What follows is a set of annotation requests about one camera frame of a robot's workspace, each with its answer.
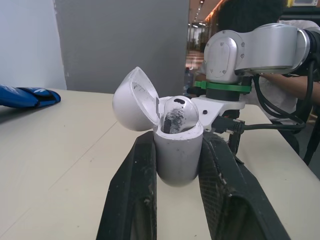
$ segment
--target person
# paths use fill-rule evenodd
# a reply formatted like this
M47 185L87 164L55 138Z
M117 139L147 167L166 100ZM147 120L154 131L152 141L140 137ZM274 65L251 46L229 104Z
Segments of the person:
M307 20L279 20L287 5L287 0L225 0L217 13L219 31L232 30L238 33L251 32L254 29L271 23L292 25L299 29L319 27L316 23ZM206 81L206 63L203 62L195 73L196 81ZM307 92L307 77L285 77L280 74L264 74L259 78L260 89L263 95L275 106L293 113L296 110L297 100L303 100ZM257 92L252 85L252 92L241 96L246 104L258 105ZM312 100L320 105L320 83L313 85ZM273 123L295 124L290 119L278 119L263 112ZM299 143L291 131L279 131L291 147L299 154Z

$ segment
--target white shirt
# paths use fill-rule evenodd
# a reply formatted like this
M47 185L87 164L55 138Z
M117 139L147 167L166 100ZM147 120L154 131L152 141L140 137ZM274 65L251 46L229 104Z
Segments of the white shirt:
M308 28L318 28L319 26L314 23L313 21L306 21L306 20L290 20L290 21L284 21L281 20L279 21L280 24L286 24L286 25L291 25L295 26L299 29L308 29ZM199 70L196 72L195 75L198 74L206 74L206 64L205 62L202 63L202 66L199 68ZM260 83L260 89L263 95L275 106L278 108L286 111L287 113L293 113L296 110L296 105L297 105L297 98L292 96L290 93L282 90L279 88L277 85L274 83L268 81L267 79L260 77L259 79ZM283 124L294 124L294 122L290 119L278 119L276 117L273 117L266 113L257 98L257 92L255 89L255 86L252 84L252 91L248 95L241 95L240 96L241 101L245 101L246 104L252 104L252 105L257 105L261 108L261 110L267 115L267 117L270 120L273 121L279 121Z

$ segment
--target person's arm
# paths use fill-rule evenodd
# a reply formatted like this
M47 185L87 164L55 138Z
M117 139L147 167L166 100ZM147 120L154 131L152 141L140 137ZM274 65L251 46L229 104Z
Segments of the person's arm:
M195 72L194 80L197 82L206 81L206 62L203 61L200 68Z
M308 84L306 76L285 77L279 74L264 74L262 77L298 99L303 100L306 96ZM318 82L313 84L312 100L320 106L320 83Z

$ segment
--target white table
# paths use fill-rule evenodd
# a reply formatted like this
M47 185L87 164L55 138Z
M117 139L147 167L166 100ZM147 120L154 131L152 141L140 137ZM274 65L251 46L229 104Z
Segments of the white table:
M0 107L0 240L95 240L109 182L140 132L117 123L112 95L59 90L62 102ZM240 118L268 123L257 106ZM238 157L293 240L320 236L320 182L276 130L241 137ZM209 240L199 182L157 182L159 240Z

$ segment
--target dirty earbud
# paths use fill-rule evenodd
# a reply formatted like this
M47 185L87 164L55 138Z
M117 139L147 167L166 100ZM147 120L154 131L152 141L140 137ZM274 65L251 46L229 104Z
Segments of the dirty earbud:
M196 126L199 121L197 106L185 96L170 98L164 105L163 132L178 134Z

